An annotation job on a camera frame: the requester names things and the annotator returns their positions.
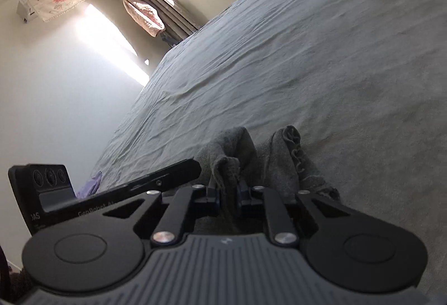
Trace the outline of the dark grey knit sweater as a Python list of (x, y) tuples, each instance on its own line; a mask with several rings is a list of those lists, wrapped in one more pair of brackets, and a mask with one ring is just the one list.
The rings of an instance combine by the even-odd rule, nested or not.
[(277, 191), (289, 202), (300, 190), (339, 201), (340, 195), (319, 172), (301, 147), (301, 136), (293, 126), (278, 129), (256, 145), (249, 131), (235, 127), (219, 133), (194, 155), (201, 165), (197, 183), (216, 184), (223, 209), (216, 217), (198, 220), (196, 234), (226, 235), (242, 232), (236, 218), (236, 189), (245, 179), (249, 187), (262, 185)]

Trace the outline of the grey bed sheet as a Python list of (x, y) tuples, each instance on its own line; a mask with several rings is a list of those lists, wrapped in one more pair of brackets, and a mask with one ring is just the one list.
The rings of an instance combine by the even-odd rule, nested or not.
[(446, 292), (446, 0), (237, 0), (175, 46), (94, 170), (101, 190), (244, 127), (294, 126), (342, 200), (427, 246)]

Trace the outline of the purple cloth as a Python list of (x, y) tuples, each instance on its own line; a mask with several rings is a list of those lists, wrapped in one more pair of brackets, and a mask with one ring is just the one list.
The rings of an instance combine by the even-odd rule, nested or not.
[(101, 184), (102, 172), (97, 172), (91, 179), (89, 179), (84, 186), (76, 193), (77, 199), (84, 199), (94, 195)]

